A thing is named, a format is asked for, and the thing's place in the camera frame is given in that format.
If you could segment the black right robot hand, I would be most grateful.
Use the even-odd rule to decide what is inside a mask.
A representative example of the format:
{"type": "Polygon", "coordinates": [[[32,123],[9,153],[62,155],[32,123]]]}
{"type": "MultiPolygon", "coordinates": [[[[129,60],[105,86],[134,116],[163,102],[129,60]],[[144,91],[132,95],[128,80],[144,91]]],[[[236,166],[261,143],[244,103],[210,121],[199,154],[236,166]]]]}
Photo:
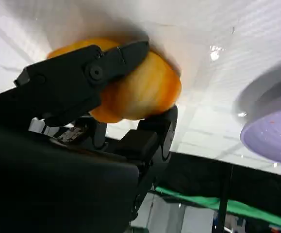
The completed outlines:
{"type": "Polygon", "coordinates": [[[23,69],[0,93],[0,233],[122,233],[171,157],[173,106],[107,149],[86,118],[135,70],[148,41],[91,45],[23,69]]]}

